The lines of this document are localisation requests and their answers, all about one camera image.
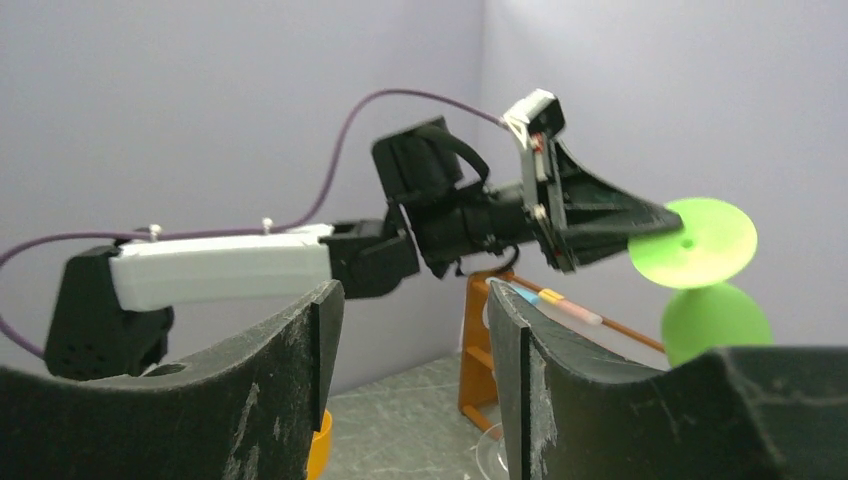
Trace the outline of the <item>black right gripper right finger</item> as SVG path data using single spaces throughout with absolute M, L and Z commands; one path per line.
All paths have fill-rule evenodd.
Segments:
M 551 324 L 502 282 L 521 340 L 500 400 L 513 479 L 843 479 L 847 350 L 722 347 L 667 371 Z

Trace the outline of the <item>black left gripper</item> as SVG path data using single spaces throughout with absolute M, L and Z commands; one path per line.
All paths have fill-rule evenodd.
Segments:
M 625 251 L 634 238 L 676 233 L 681 216 L 599 178 L 561 140 L 517 134 L 527 222 L 550 267 L 563 273 Z

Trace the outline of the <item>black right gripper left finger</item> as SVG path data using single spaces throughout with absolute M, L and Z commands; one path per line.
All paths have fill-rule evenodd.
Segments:
M 344 316 L 331 280 L 145 376 L 1 371 L 5 479 L 303 479 Z

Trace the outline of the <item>orange plastic goblet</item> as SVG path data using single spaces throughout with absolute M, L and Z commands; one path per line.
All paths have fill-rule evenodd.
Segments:
M 312 438 L 307 463 L 307 480 L 317 480 L 324 473 L 330 459 L 332 443 L 333 417 L 329 410 L 325 410 L 321 428 Z

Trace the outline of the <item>green plastic goblet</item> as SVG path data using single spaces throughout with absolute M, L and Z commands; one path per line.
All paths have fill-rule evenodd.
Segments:
M 731 283 L 753 260 L 758 231 L 739 207 L 716 198 L 669 202 L 682 227 L 628 243 L 633 267 L 673 291 L 660 317 L 661 342 L 670 366 L 717 347 L 774 343 L 764 310 Z

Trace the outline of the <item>clear stemmed wine glass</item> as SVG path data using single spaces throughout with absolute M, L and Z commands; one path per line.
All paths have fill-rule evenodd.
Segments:
M 491 426 L 480 436 L 475 448 L 475 458 L 485 480 L 510 479 L 501 423 Z

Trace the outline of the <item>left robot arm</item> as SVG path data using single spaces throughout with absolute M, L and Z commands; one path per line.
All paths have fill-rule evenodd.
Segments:
M 116 242 L 65 264 L 44 350 L 48 371 L 86 381 L 141 375 L 166 354 L 175 306 L 296 296 L 338 281 L 348 300 L 394 291 L 427 268 L 536 242 L 569 273 L 631 239 L 681 230 L 681 217 L 585 170 L 552 136 L 536 138 L 539 176 L 491 187 L 489 168 L 443 118 L 377 140 L 381 219 L 276 233 Z

